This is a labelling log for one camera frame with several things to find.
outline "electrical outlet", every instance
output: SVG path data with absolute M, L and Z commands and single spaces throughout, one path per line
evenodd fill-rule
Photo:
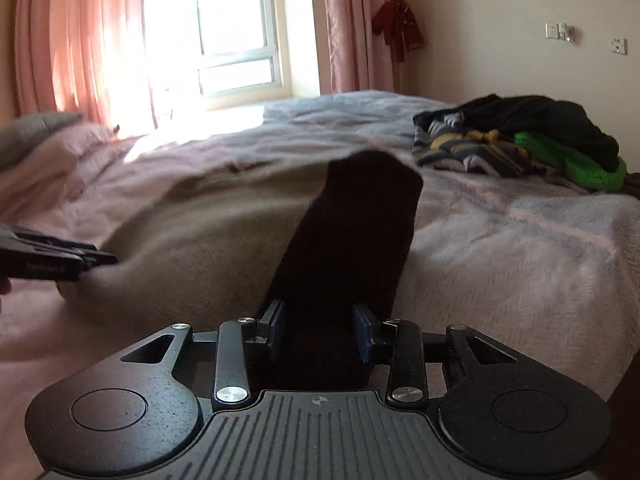
M 546 24 L 546 37 L 550 40 L 558 40 L 558 24 L 557 23 L 547 23 Z
M 611 41 L 611 51 L 626 56 L 626 38 L 614 38 Z

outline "green fuzzy garment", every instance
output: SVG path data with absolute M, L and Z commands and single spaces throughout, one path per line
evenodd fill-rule
M 584 189 L 617 191 L 625 182 L 626 163 L 621 158 L 618 158 L 618 170 L 608 173 L 592 158 L 540 134 L 521 132 L 515 134 L 514 142 Z

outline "ribbed black surface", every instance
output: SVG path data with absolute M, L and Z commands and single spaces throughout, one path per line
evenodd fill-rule
M 46 474 L 47 480 L 64 478 Z M 140 480 L 492 480 L 460 462 L 415 413 L 375 393 L 267 392 L 216 415 L 198 441 Z M 588 474 L 580 479 L 594 478 Z

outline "pile of clothes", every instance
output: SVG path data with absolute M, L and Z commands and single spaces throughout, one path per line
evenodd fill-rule
M 616 139 L 569 101 L 492 94 L 417 114 L 414 124 L 419 166 L 506 178 L 560 176 L 589 191 L 617 191 L 625 182 Z

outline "window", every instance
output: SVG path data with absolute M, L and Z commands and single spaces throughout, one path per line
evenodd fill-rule
M 144 2 L 156 101 L 281 86 L 273 0 Z

